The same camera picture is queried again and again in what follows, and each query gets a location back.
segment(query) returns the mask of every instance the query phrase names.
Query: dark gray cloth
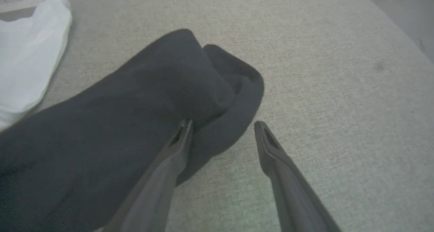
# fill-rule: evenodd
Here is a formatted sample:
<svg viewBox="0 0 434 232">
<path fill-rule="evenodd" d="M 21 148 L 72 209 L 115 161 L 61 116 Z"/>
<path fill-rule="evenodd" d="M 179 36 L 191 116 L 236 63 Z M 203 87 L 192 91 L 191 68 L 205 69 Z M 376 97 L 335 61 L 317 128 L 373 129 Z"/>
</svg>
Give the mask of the dark gray cloth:
<svg viewBox="0 0 434 232">
<path fill-rule="evenodd" d="M 161 37 L 0 135 L 0 231 L 104 226 L 181 120 L 194 133 L 178 184 L 237 141 L 263 90 L 254 68 L 191 31 Z"/>
</svg>

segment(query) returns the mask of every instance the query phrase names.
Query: stain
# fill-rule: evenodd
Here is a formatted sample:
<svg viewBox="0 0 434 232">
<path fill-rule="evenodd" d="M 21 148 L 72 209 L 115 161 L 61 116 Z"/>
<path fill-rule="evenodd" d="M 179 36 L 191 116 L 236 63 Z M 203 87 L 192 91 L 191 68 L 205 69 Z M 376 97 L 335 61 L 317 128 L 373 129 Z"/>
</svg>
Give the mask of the stain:
<svg viewBox="0 0 434 232">
<path fill-rule="evenodd" d="M 422 40 L 421 40 L 421 39 L 417 39 L 417 40 L 419 41 L 419 48 L 420 48 L 420 50 L 421 50 L 423 53 L 425 53 L 426 47 L 425 47 L 425 45 L 423 44 Z"/>
<path fill-rule="evenodd" d="M 381 61 L 379 61 L 379 62 L 377 62 L 376 64 L 375 64 L 375 69 L 377 70 L 377 71 L 384 71 L 384 62 L 383 62 L 383 60 L 381 60 Z"/>
</svg>

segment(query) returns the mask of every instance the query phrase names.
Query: gray floor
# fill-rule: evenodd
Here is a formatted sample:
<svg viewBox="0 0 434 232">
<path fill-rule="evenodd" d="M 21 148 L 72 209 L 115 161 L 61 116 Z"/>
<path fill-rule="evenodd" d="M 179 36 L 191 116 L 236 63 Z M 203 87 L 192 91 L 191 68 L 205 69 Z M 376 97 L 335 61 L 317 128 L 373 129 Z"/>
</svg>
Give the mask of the gray floor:
<svg viewBox="0 0 434 232">
<path fill-rule="evenodd" d="M 371 0 L 434 62 L 434 0 Z"/>
</svg>

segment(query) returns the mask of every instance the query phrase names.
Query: white fabric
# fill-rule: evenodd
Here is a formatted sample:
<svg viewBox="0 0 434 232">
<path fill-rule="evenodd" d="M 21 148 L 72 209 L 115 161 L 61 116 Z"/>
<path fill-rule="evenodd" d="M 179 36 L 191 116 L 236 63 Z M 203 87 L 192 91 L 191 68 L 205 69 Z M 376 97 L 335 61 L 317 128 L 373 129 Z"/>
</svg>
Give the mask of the white fabric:
<svg viewBox="0 0 434 232">
<path fill-rule="evenodd" d="M 42 100 L 71 22 L 68 0 L 45 0 L 32 17 L 0 20 L 0 132 Z"/>
</svg>

